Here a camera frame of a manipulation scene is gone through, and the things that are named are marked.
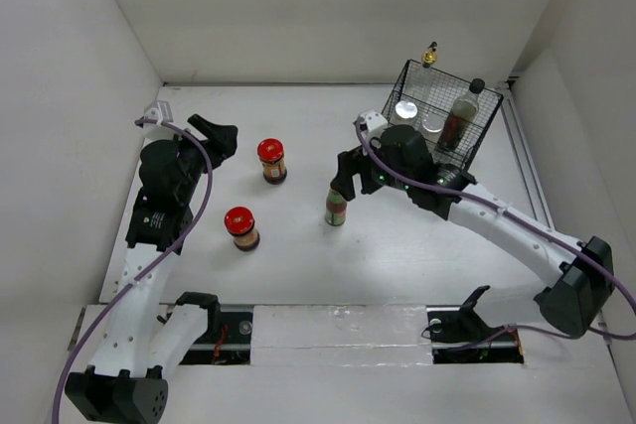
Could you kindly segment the red lid jar back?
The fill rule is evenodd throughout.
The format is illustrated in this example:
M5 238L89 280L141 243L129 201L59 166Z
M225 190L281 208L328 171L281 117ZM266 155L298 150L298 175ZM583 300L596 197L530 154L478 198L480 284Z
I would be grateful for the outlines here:
M284 182L287 177L287 168L282 142L276 138L263 139L258 144L256 153L263 168L264 179L272 185Z

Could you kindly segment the clear glass oil bottle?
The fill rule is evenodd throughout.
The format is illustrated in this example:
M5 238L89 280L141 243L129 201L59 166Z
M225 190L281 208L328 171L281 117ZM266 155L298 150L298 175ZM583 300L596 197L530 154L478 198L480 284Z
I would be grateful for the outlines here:
M427 102L430 94L432 86L432 67L437 61L437 47L438 44L432 42L421 55L421 72L418 86L419 99L423 102Z

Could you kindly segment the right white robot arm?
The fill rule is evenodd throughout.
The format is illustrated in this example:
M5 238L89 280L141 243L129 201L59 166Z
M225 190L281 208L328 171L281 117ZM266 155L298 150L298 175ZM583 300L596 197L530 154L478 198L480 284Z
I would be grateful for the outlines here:
M354 127L360 144L338 155L331 182L344 202L383 187L402 191L416 207L476 233L537 275L545 287L534 301L555 335L579 339L592 331L617 286L607 242L581 242L516 211L469 173L434 162L411 126L372 127L358 118Z

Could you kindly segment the red lid jar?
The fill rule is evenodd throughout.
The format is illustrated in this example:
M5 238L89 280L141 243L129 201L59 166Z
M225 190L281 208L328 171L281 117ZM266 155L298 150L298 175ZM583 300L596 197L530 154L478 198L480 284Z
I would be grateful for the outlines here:
M248 208L230 209L225 215L224 225L237 249L249 252L258 247L260 234L255 226L254 216Z
M263 139L258 144L256 153L263 168L264 179L272 185L284 182L287 177L287 168L282 142L276 138Z

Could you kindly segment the red lid jar front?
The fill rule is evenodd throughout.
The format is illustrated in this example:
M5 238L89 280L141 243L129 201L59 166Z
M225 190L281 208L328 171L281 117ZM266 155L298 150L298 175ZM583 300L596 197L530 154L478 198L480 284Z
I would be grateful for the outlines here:
M224 225L237 249L249 252L258 247L260 234L255 226L254 216L248 208L230 209L225 215Z

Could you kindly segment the dark soy sauce bottle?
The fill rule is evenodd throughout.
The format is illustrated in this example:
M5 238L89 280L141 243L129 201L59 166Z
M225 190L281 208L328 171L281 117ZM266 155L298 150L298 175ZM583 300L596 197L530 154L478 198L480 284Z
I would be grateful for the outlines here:
M468 91L457 97L445 119L436 148L442 151L454 151L479 112L479 95L485 88L482 78L471 80Z

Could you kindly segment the silver lid shaker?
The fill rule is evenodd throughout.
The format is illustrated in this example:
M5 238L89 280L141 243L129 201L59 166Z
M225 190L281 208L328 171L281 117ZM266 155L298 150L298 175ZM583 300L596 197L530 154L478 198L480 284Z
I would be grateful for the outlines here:
M422 136L432 144L436 144L444 127L445 118L434 112L424 113L419 123Z
M391 125L409 125L414 127L417 122L418 107L415 103L407 100L398 101L393 109Z

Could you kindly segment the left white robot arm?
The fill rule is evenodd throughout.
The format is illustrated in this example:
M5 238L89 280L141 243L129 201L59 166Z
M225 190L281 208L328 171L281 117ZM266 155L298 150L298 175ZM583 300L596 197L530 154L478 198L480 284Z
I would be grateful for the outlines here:
M194 192L202 177L210 179L235 154L239 130L198 114L189 118L187 130L148 116L135 123L173 135L141 150L141 186L125 235L117 292L67 359L52 404L54 423L60 420L63 399L92 422L159 422L169 375L196 340L210 341L221 331L220 305L210 294L187 295L165 325L156 316L185 239L204 213L190 208Z

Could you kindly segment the green label sauce bottle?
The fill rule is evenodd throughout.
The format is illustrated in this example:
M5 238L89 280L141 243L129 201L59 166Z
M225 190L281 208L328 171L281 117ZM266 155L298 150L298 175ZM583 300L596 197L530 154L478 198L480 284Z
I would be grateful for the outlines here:
M347 201L345 198L330 187L326 197L326 222L332 226L343 225L346 221L346 210Z

